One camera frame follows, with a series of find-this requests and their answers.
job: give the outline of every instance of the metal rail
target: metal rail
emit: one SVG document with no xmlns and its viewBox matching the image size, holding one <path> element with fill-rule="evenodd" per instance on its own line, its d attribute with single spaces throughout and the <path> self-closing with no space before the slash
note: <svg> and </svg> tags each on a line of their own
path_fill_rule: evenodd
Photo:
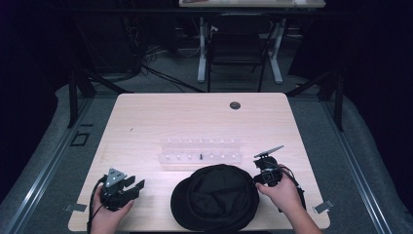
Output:
<svg viewBox="0 0 413 234">
<path fill-rule="evenodd" d="M 371 220 L 373 221 L 374 226 L 376 227 L 377 233 L 391 234 L 393 233 L 389 227 L 386 218 L 383 215 L 383 212 L 380 209 L 380 206 L 374 196 L 373 191 L 370 189 L 367 180 L 364 177 L 364 174 L 358 165 L 357 158 L 347 141 L 346 135 L 344 132 L 341 132 L 336 126 L 334 119 L 331 118 L 333 115 L 333 110 L 331 106 L 326 103 L 321 103 L 322 109 L 325 111 L 325 114 L 329 117 L 327 118 L 331 128 L 334 130 L 335 135 L 340 140 L 343 150 L 346 155 L 347 163 L 349 166 L 350 173 L 355 181 L 358 192 L 361 196 L 362 201 L 364 202 L 365 207 L 367 208 L 368 213 L 370 214 Z"/>
<path fill-rule="evenodd" d="M 43 167 L 40 174 L 37 176 L 33 185 L 31 186 L 29 192 L 24 198 L 24 201 L 21 203 L 18 211 L 11 220 L 6 233 L 21 233 L 29 221 L 31 215 L 36 209 L 40 199 L 46 191 L 50 181 L 55 174 L 58 165 L 60 164 L 63 153 L 70 140 L 76 135 L 77 129 L 80 126 L 80 120 L 85 116 L 87 110 L 91 107 L 93 100 L 90 98 L 85 99 L 85 102 L 82 104 L 79 110 L 79 120 L 76 121 L 73 128 L 67 129 L 63 134 L 62 139 L 60 140 L 59 145 L 56 148 L 55 153 L 52 155 L 52 158 L 46 165 Z"/>
</svg>

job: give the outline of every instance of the person's right hand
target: person's right hand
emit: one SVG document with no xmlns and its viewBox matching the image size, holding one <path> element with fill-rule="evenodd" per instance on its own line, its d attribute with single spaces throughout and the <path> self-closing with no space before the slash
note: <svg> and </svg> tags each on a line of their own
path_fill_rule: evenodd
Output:
<svg viewBox="0 0 413 234">
<path fill-rule="evenodd" d="M 301 205 L 297 187 L 287 175 L 274 187 L 256 183 L 258 191 L 270 197 L 271 201 L 286 215 L 297 234 L 320 234 L 321 231 Z"/>
<path fill-rule="evenodd" d="M 256 183 L 255 186 L 262 194 L 270 197 L 274 205 L 285 213 L 290 210 L 303 209 L 295 184 L 284 173 L 282 173 L 280 183 L 274 187 L 268 187 L 261 183 Z"/>
</svg>

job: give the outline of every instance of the chair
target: chair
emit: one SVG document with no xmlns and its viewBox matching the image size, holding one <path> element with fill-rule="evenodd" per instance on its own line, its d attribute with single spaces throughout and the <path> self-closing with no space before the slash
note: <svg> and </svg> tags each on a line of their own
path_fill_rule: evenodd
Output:
<svg viewBox="0 0 413 234">
<path fill-rule="evenodd" d="M 258 92 L 264 76 L 268 48 L 276 25 L 264 14 L 221 14 L 210 19 L 206 51 L 207 91 L 213 65 L 261 66 Z"/>
</svg>

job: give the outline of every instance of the black hat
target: black hat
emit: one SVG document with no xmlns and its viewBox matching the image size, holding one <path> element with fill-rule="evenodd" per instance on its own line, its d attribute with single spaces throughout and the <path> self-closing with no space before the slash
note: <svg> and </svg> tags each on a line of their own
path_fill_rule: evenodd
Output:
<svg viewBox="0 0 413 234">
<path fill-rule="evenodd" d="M 176 185 L 170 198 L 173 217 L 182 227 L 215 233 L 246 227 L 258 203 L 249 173 L 223 164 L 195 171 Z"/>
</svg>

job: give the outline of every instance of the hand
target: hand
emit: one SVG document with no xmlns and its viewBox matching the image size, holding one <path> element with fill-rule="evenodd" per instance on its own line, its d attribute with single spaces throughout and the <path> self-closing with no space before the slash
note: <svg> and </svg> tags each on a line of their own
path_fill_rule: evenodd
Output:
<svg viewBox="0 0 413 234">
<path fill-rule="evenodd" d="M 122 218 L 131 210 L 133 201 L 130 200 L 124 207 L 116 212 L 111 212 L 102 207 L 100 202 L 100 192 L 102 186 L 99 186 L 94 194 L 94 219 L 92 219 L 92 234 L 113 234 L 116 232 Z"/>
<path fill-rule="evenodd" d="M 258 191 L 270 197 L 291 222 L 296 234 L 320 234 L 321 231 L 301 205 L 300 196 L 294 182 L 282 173 L 282 180 L 274 187 L 256 183 Z"/>
<path fill-rule="evenodd" d="M 270 197 L 271 201 L 285 213 L 290 210 L 303 209 L 297 188 L 292 180 L 282 173 L 282 180 L 274 187 L 268 187 L 261 183 L 256 183 L 258 191 Z"/>
</svg>

